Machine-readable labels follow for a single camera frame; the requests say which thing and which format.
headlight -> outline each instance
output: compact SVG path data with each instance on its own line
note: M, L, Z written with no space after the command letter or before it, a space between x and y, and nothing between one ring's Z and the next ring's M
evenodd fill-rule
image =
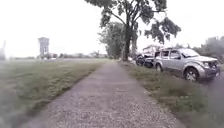
M209 67L209 63L205 62L205 63L204 63L204 68L210 68L210 67Z

lawn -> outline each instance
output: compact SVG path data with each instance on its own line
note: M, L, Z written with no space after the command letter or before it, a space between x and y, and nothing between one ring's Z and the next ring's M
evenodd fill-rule
M169 110L187 128L220 128L208 110L206 90L169 73L121 63L128 73L149 91L149 96Z
M95 59L1 62L0 127L18 127L104 62Z

suv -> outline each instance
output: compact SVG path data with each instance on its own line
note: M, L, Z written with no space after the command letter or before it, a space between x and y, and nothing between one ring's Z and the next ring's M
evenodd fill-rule
M211 80L220 74L217 59L200 56L189 48L169 48L157 52L155 67L159 72L169 70L189 81Z

building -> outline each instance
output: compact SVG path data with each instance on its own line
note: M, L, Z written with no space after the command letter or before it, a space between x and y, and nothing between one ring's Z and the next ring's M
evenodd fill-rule
M143 49L143 54L147 55L147 56L154 56L155 52L161 48L163 48L162 45L153 45L152 44Z
M40 45L40 57L49 54L49 38L41 37L38 39Z

car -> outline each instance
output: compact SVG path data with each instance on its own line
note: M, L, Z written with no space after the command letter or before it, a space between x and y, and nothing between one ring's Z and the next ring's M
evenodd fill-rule
M190 48L167 48L157 52L154 65L157 71L172 71L189 81L212 80L220 75L218 60L201 56Z
M146 56L146 55L143 56L143 55L139 54L136 56L135 62L136 62L136 65L138 65L138 66L152 68L153 60L154 60L154 57Z

